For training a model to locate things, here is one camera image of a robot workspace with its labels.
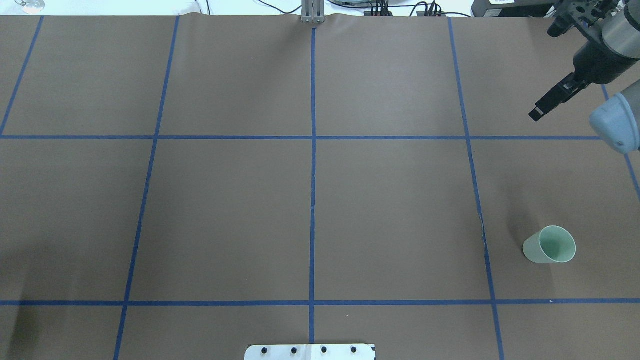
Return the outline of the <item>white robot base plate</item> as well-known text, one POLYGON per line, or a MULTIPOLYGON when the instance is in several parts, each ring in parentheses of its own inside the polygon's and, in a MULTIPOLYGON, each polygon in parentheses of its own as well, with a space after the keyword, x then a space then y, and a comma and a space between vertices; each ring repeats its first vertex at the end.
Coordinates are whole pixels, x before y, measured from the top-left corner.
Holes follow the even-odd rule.
POLYGON ((374 344, 258 344, 249 346, 245 360, 376 360, 374 344))

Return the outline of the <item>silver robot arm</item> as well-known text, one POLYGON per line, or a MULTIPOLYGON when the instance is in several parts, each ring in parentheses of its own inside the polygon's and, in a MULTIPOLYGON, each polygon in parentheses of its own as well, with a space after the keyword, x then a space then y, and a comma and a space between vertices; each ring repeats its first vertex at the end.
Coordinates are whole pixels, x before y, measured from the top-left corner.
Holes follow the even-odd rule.
MULTIPOLYGON (((573 56, 573 71, 538 100, 529 113, 537 122, 558 105, 569 102, 590 85, 617 80, 640 59, 640 3, 616 0, 558 0, 549 37, 576 28, 585 44, 573 56)), ((611 149, 622 155, 638 151, 639 82, 611 95, 589 116, 590 127, 611 149)))

